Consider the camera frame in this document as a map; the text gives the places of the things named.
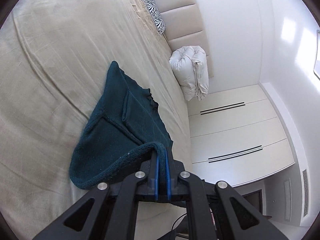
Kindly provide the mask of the folded white duvet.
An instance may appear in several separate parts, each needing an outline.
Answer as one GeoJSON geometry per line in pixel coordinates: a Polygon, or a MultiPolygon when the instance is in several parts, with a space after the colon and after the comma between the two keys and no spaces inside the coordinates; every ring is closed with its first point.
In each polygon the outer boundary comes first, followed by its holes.
{"type": "Polygon", "coordinates": [[[208,95],[207,55],[200,46],[183,46],[175,50],[169,63],[186,101],[203,100],[208,95]]]}

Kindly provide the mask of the beige bed with sheet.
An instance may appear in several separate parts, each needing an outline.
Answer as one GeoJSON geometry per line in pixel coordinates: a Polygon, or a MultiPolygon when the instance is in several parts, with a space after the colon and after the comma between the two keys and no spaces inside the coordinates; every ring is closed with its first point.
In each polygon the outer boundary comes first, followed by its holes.
{"type": "Polygon", "coordinates": [[[32,239],[84,195],[71,156],[112,61],[151,90],[191,168],[187,104],[171,49],[142,0],[20,0],[1,28],[1,213],[32,239]]]}

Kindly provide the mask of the dark teal knit sweater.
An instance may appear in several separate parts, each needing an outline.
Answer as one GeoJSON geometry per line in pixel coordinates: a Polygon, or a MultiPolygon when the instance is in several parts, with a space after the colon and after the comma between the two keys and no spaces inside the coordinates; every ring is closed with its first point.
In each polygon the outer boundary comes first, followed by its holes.
{"type": "Polygon", "coordinates": [[[158,193],[171,199],[169,150],[173,141],[149,89],[126,75],[116,61],[103,94],[76,145],[69,167],[75,186],[89,190],[122,181],[156,152],[158,193]]]}

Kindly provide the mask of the zebra print pillow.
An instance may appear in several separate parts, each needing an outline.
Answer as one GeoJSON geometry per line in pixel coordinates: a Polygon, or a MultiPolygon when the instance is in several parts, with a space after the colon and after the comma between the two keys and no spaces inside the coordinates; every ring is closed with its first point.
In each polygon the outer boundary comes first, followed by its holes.
{"type": "Polygon", "coordinates": [[[161,16],[161,13],[157,8],[155,0],[143,0],[143,1],[149,10],[149,13],[153,19],[155,26],[157,27],[159,34],[163,35],[166,30],[166,26],[161,16]]]}

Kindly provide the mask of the beige padded headboard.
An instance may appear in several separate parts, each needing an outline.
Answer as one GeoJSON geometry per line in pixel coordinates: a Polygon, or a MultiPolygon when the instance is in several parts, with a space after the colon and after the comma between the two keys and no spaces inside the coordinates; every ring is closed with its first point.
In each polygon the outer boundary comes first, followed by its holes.
{"type": "Polygon", "coordinates": [[[175,51],[183,46],[200,46],[207,55],[209,77],[214,76],[213,61],[202,16],[196,0],[154,0],[164,20],[165,36],[175,51]]]}

